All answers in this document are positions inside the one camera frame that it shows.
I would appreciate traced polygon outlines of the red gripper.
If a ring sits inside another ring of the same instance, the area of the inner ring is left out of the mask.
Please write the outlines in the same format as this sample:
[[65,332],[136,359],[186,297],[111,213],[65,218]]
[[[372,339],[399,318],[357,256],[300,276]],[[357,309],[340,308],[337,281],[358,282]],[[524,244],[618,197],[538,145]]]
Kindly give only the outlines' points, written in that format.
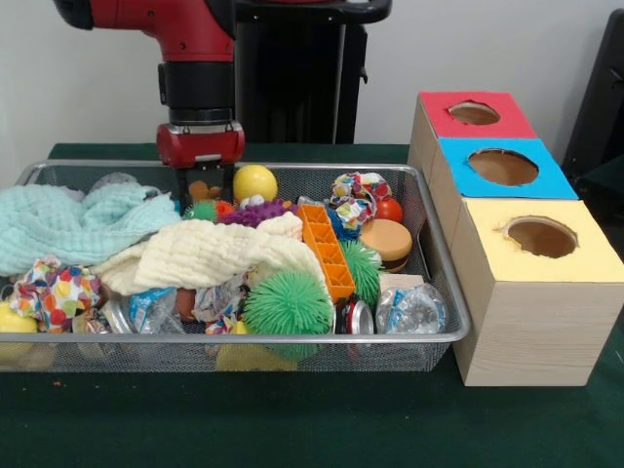
[[[179,192],[179,212],[183,215],[190,205],[188,170],[200,163],[237,163],[244,152],[245,133],[236,122],[206,126],[161,124],[156,145],[165,166],[175,171]],[[222,167],[221,198],[233,201],[234,165]]]

